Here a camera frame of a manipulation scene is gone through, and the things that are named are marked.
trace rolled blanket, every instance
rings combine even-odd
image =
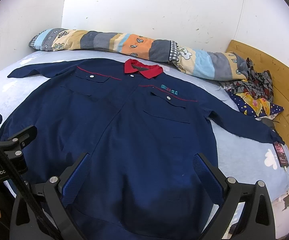
[[[235,53],[206,52],[179,46],[175,41],[154,40],[129,33],[55,28],[36,35],[29,46],[45,51],[96,49],[117,52],[155,62],[172,63],[183,73],[218,81],[247,77],[246,61]]]

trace chest pocket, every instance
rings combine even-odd
[[[77,70],[69,77],[62,87],[86,96],[93,95],[110,77],[91,74]]]
[[[152,88],[143,111],[153,117],[182,123],[190,123],[186,107],[186,101],[177,99],[168,93]]]

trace shirt collar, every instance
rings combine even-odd
[[[158,76],[163,72],[159,65],[145,65],[136,59],[128,59],[125,62],[125,73],[134,73],[139,71],[144,77],[150,79]]]

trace embroidered logo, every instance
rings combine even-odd
[[[172,90],[172,89],[166,87],[165,85],[161,85],[161,88],[163,88],[163,89],[165,89],[165,90],[167,90],[167,91],[169,91],[169,92],[171,92],[171,93],[173,93],[175,95],[178,94],[178,91]]]

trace black cable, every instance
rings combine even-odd
[[[8,231],[10,231],[9,226],[7,226],[4,222],[0,220],[0,224],[3,225]]]
[[[25,183],[22,181],[21,176],[17,169],[13,166],[7,155],[0,148],[0,165],[9,175],[10,179],[14,183],[14,185],[19,190],[20,194],[32,209],[35,214],[37,220],[41,222],[41,224],[48,230],[51,237],[55,240],[63,240],[61,234],[57,228],[50,222],[50,220],[44,214],[42,208],[39,206],[38,202],[35,200]]]

